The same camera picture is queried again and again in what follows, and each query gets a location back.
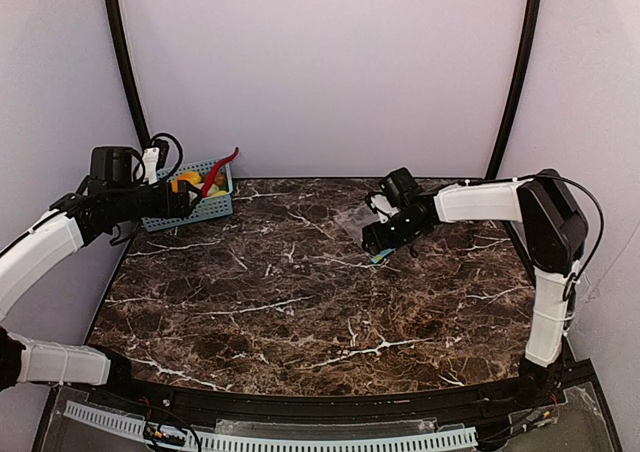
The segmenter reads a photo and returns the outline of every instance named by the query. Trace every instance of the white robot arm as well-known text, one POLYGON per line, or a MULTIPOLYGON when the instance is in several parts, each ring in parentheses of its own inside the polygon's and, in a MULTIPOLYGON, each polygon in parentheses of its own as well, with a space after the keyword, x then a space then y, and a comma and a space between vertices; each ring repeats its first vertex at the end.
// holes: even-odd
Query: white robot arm
MULTIPOLYGON (((157 181, 158 149, 143 157, 128 147, 94 149, 87 195, 68 194, 0 252, 0 323, 49 270, 121 222, 142 217, 187 217, 202 198, 187 182, 178 192, 157 181), (131 159, 144 166, 132 172, 131 159)), ((110 360, 91 347, 32 340, 0 327, 0 391, 20 382, 102 385, 110 360)))
POLYGON ((522 223, 534 263, 536 294, 525 359, 547 368, 562 349, 573 286, 584 251, 587 221, 559 175, 545 170, 526 179, 464 181, 425 194, 407 169, 381 181, 369 207, 380 221, 363 229, 372 254, 409 245, 441 223, 499 220, 522 223))

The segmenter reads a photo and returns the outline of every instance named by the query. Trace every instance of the white wall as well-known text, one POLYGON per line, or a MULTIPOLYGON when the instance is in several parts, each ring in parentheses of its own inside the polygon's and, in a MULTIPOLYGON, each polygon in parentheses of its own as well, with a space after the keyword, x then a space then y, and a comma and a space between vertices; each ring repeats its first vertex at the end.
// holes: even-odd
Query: white wall
POLYGON ((122 0, 150 127, 244 176, 482 176, 525 0, 122 0))
POLYGON ((638 0, 542 0, 501 175, 544 167, 585 184, 604 207, 606 235, 581 299, 597 300, 581 308, 571 342, 593 359, 625 450, 640 450, 638 0))
MULTIPOLYGON (((0 0, 0 244, 75 190, 91 149, 135 134, 103 0, 0 0)), ((3 323, 78 344, 120 253, 93 244, 54 269, 3 323)), ((31 450, 48 388, 0 394, 0 451, 31 450)))

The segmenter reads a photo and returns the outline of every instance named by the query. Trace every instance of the black metal rod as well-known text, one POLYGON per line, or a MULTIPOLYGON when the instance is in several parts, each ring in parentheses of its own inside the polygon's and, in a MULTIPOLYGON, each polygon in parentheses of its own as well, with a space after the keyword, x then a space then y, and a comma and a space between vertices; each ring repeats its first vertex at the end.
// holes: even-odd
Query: black metal rod
POLYGON ((140 146, 144 149, 149 146, 151 137, 149 136, 149 129, 144 118, 140 95, 138 94, 138 88, 133 76, 133 69, 131 68, 131 58, 129 57, 124 24, 122 23, 122 15, 120 13, 120 1, 104 0, 104 3, 107 7, 111 39, 113 40, 113 48, 116 51, 116 59, 118 61, 118 68, 120 69, 124 93, 127 96, 129 111, 131 112, 131 118, 133 119, 133 125, 136 129, 140 146))
POLYGON ((516 64, 513 69, 513 77, 511 79, 511 87, 507 96, 507 103, 502 114, 502 122, 498 130, 498 137, 493 147, 489 167, 485 175, 486 179, 495 179, 500 171, 502 159, 504 158, 509 136, 513 128, 513 121, 518 110, 520 95, 524 79, 527 75, 527 66, 529 65, 529 57, 531 56, 531 48, 533 46, 533 37, 536 31, 536 23, 538 22, 538 11, 540 9, 540 0, 527 0, 527 6, 524 14, 524 23, 522 25, 522 33, 520 35, 520 45, 518 46, 518 55, 516 56, 516 64))

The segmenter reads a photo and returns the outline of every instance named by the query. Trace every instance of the brown marble surface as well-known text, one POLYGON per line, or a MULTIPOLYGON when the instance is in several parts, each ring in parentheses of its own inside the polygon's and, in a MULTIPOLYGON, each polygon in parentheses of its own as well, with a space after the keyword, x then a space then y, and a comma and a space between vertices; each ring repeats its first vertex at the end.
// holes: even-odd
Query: brown marble surface
POLYGON ((140 233, 90 342, 129 357, 140 379, 252 394, 515 376, 533 290, 501 225, 439 226, 417 259, 404 249, 374 266, 335 217, 376 184, 239 181, 233 216, 140 233))

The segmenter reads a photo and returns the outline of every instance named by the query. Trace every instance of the basket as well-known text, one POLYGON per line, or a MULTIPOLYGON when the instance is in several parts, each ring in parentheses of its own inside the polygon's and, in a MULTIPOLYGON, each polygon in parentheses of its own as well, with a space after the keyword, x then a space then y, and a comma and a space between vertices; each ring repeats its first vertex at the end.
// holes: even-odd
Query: basket
MULTIPOLYGON (((170 178, 172 180, 178 177, 183 172, 190 170, 199 172, 200 175, 206 177, 213 166, 219 159, 204 160, 202 162, 195 162, 193 164, 186 164, 180 167, 176 173, 170 178)), ((142 218, 142 224, 148 232, 154 232, 156 230, 169 229, 171 227, 179 227, 181 225, 193 224, 194 222, 201 222, 203 220, 214 219, 216 217, 224 217, 225 215, 233 214, 233 206, 231 204, 231 194, 233 193, 233 179, 231 178, 231 168, 229 164, 224 166, 225 174, 227 176, 227 184, 229 186, 229 193, 218 197, 207 197, 202 199, 191 215, 185 219, 152 219, 149 217, 142 218)), ((158 171, 158 177, 165 177, 171 169, 161 169, 158 171)))

